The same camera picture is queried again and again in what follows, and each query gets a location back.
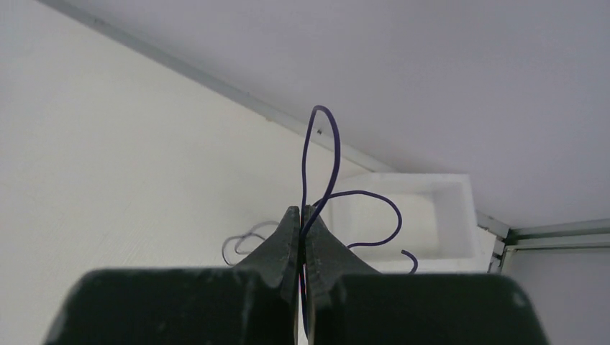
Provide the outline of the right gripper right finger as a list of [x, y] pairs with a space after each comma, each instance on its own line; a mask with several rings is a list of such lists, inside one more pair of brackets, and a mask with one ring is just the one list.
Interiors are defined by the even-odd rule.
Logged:
[[483, 274], [383, 274], [329, 232], [314, 209], [303, 240], [310, 344], [547, 344], [527, 294]]

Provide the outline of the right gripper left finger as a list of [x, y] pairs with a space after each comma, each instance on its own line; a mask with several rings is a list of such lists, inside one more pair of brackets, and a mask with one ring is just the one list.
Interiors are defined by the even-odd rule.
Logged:
[[295, 344], [299, 209], [234, 267], [93, 270], [46, 344]]

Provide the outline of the white compartment tray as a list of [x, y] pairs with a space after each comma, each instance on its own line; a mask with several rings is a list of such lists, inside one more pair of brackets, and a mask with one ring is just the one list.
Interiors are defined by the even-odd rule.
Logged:
[[354, 253], [375, 270], [407, 273], [413, 254], [419, 273], [487, 272], [495, 239], [478, 227], [470, 178], [462, 174], [368, 173], [345, 178], [337, 191], [368, 191], [394, 202], [366, 195], [348, 195], [327, 204], [329, 230], [345, 245], [379, 242], [379, 247], [356, 247]]

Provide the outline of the right corner aluminium post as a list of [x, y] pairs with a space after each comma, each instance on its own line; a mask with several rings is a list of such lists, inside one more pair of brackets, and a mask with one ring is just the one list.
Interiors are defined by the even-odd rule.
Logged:
[[512, 252], [526, 250], [590, 249], [609, 247], [609, 220], [599, 219], [549, 226], [509, 228], [501, 225], [488, 271], [500, 273]]

